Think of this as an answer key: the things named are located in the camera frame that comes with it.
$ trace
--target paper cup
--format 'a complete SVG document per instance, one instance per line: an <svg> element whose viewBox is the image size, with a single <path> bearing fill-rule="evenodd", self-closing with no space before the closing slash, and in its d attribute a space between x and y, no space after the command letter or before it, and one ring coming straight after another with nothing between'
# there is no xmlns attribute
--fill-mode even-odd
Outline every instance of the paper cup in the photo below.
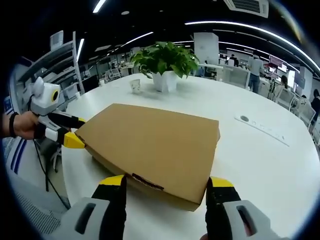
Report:
<svg viewBox="0 0 320 240"><path fill-rule="evenodd" d="M75 93L75 96L76 96L76 99L80 98L80 92L77 91L77 92Z"/></svg>
<svg viewBox="0 0 320 240"><path fill-rule="evenodd" d="M139 94L141 92L140 91L140 79L135 79L135 80L130 81L130 87L131 87L132 93Z"/></svg>
<svg viewBox="0 0 320 240"><path fill-rule="evenodd" d="M100 81L99 81L99 85L100 85L100 87L102 87L103 85L105 85L105 80L100 80Z"/></svg>

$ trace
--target white flower pot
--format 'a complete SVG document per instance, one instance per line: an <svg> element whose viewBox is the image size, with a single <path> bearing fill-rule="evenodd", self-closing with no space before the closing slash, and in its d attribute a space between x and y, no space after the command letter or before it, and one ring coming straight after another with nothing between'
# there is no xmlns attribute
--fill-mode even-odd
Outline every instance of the white flower pot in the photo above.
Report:
<svg viewBox="0 0 320 240"><path fill-rule="evenodd" d="M152 73L155 89L162 93L174 92L177 89L177 79L179 78L174 71L165 71L162 75Z"/></svg>

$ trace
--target box lid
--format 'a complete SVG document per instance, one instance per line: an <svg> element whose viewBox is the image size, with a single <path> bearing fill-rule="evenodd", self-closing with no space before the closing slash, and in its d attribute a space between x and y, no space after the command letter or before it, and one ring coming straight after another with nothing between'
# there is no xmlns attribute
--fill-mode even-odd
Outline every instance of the box lid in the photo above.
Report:
<svg viewBox="0 0 320 240"><path fill-rule="evenodd" d="M219 140L219 122L114 103L76 134L103 161L160 191L200 204Z"/></svg>

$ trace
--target office desk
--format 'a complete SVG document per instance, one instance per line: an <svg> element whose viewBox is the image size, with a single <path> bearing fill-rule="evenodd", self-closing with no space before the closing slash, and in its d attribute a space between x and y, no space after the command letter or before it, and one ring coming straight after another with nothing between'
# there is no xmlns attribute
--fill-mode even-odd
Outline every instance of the office desk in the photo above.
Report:
<svg viewBox="0 0 320 240"><path fill-rule="evenodd" d="M261 82L263 82L263 83L265 83L265 84L270 84L270 81L268 80L268 79L266 79L266 78L264 78L264 77L259 77L260 78L260 81Z"/></svg>
<svg viewBox="0 0 320 240"><path fill-rule="evenodd" d="M223 69L224 67L221 65L213 65L213 64L206 64L206 63L199 63L198 66L200 67L208 67L212 69Z"/></svg>
<svg viewBox="0 0 320 240"><path fill-rule="evenodd" d="M134 73L138 73L139 69L137 66L134 65L128 65L128 66L124 66L124 67L119 67L121 75L123 77L126 77L128 75L134 74Z"/></svg>
<svg viewBox="0 0 320 240"><path fill-rule="evenodd" d="M134 79L141 79L140 95L131 92L129 82ZM311 213L320 189L318 154L304 123L276 103L193 76L179 80L176 92L163 94L155 91L152 79L133 74L87 92L68 105L67 113L89 120L112 103L219 120L221 138L211 175L231 181L242 199L271 219L280 236L292 237ZM289 146L235 120L240 115L282 133ZM63 147L62 165L71 205L90 197L98 182L111 175L85 149ZM205 198L195 212L188 212L128 187L126 212L125 240L198 240L206 233Z"/></svg>

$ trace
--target floor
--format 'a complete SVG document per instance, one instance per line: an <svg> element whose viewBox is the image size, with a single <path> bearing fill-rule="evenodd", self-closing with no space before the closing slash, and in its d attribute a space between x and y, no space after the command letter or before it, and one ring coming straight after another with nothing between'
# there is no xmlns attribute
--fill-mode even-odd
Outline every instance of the floor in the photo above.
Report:
<svg viewBox="0 0 320 240"><path fill-rule="evenodd" d="M59 195L68 197L67 195L67 190L65 187L65 180L64 180L64 174L62 170L62 161L61 157L57 157L57 164L56 164L56 169L58 172L55 172L53 169L50 169L49 171L49 179L51 180L54 188L56 191L59 193ZM52 186L49 184L49 192L55 192Z"/></svg>

